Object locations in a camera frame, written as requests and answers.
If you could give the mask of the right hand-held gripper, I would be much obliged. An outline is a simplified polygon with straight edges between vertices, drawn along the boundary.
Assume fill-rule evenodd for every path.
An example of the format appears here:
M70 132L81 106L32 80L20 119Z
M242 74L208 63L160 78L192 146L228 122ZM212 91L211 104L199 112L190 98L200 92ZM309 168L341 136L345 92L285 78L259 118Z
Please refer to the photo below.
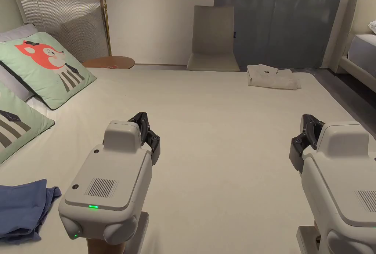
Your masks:
M376 162L358 122L324 123L304 114L289 159L314 217L296 233L302 254L376 252Z

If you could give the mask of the person's left hand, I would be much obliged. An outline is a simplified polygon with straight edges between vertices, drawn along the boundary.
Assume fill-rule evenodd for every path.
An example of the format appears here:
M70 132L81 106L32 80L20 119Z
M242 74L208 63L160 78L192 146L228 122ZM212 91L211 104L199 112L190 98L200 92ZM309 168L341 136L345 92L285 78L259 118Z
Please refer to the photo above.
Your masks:
M104 240L86 239L88 254L123 254L126 243L110 245Z

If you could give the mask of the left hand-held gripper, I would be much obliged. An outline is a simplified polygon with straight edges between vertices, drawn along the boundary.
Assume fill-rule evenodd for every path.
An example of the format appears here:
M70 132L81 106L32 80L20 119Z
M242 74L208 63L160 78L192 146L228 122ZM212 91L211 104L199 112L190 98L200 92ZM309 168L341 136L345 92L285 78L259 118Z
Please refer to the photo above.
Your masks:
M126 254L139 254L149 223L142 207L159 155L147 113L111 121L59 203L69 238L125 242Z

